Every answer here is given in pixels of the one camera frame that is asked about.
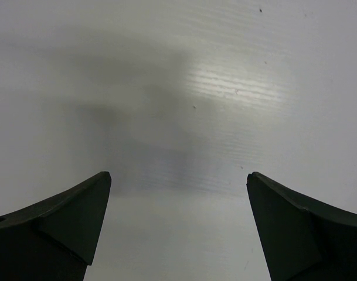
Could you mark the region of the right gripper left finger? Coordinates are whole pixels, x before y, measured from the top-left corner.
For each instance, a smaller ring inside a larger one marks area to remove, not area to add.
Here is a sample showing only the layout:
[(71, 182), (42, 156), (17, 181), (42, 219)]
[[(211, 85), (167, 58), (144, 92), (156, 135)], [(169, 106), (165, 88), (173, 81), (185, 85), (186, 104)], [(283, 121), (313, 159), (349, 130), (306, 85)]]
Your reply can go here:
[(83, 280), (93, 263), (109, 172), (0, 216), (0, 280)]

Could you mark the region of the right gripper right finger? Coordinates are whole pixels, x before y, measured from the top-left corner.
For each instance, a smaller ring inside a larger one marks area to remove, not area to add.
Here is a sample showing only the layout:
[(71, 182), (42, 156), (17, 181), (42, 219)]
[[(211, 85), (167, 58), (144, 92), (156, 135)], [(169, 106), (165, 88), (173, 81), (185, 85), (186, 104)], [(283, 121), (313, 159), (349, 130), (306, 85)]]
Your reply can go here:
[(357, 280), (357, 214), (259, 172), (247, 192), (271, 280)]

